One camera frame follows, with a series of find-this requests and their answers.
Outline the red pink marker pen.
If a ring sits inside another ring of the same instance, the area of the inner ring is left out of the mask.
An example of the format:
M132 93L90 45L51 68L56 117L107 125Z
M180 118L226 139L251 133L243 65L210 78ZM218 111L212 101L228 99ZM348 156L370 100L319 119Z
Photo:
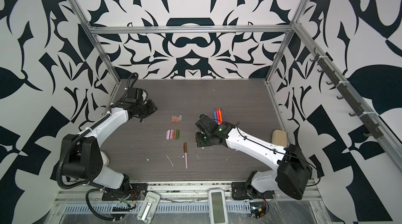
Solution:
M218 124L220 124L218 109L216 109L216 112L217 112Z

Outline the orange marker pen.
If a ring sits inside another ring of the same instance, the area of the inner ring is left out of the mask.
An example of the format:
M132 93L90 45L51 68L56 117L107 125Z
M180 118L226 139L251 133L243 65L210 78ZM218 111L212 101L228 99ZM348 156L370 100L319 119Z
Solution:
M218 109L218 114L219 114L219 120L222 123L223 122L223 118L222 118L222 110Z

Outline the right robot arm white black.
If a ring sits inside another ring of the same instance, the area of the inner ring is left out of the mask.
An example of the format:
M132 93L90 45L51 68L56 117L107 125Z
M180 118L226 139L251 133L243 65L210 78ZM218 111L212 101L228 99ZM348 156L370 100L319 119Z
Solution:
M280 190L295 200L301 200L313 166L299 147L280 142L266 142L241 130L237 125L211 119L202 114L195 123L196 144L199 148L224 146L249 155L267 165L270 170L253 171L244 183L233 183L232 198L251 200L263 198L267 193Z

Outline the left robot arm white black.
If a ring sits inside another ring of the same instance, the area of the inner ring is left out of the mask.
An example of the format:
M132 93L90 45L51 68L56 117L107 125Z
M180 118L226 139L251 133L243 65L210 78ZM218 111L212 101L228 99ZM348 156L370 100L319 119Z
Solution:
M109 168L100 147L121 125L132 118L143 120L157 110L148 92L127 88L121 101L116 102L104 117L78 134L66 135L61 144L56 181L60 188L92 185L100 189L125 194L130 190L129 177Z

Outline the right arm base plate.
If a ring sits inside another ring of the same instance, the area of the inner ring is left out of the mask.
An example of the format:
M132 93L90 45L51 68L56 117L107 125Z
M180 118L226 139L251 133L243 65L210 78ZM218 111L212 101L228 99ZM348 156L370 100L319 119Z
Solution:
M274 199L274 191L257 191L250 183L232 182L231 197L236 201L254 200L254 199Z

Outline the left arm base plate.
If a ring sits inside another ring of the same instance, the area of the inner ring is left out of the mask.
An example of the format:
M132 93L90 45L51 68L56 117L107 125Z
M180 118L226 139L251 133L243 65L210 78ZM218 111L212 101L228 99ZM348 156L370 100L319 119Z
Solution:
M148 183L130 183L127 189L106 189L102 195L103 201L143 200L148 191Z

